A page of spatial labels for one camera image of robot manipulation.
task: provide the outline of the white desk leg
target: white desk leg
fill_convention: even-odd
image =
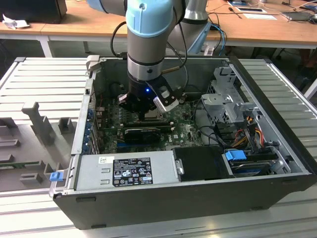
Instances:
[[[306,91],[304,96],[309,100],[317,91],[317,79],[313,82],[313,84],[309,87],[309,89]]]
[[[84,49],[85,49],[85,53],[90,53],[89,47],[88,47],[88,42],[84,41]]]
[[[47,36],[38,36],[38,41],[41,43],[45,57],[52,58],[55,57],[54,52],[50,49],[50,40]]]

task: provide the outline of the computer case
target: computer case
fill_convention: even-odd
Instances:
[[[0,12],[14,20],[59,24],[67,12],[65,0],[1,0]]]

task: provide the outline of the power supply label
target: power supply label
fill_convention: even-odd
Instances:
[[[113,161],[113,186],[121,187],[146,184],[153,184],[150,158]]]

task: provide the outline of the circuit board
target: circuit board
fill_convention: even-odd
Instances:
[[[102,153],[130,153],[171,150],[175,147],[201,146],[203,141],[192,120],[193,105],[185,102],[171,112],[162,115],[150,111],[145,121],[139,121],[137,113],[121,108],[116,100],[108,100],[97,112]],[[163,128],[160,141],[154,144],[127,144],[124,133],[127,128]]]

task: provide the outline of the blue latch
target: blue latch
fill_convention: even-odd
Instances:
[[[64,172],[54,172],[51,173],[50,181],[51,182],[61,182],[63,181]]]
[[[247,157],[244,154],[243,150],[229,150],[225,153],[228,161],[230,160],[246,160]]]

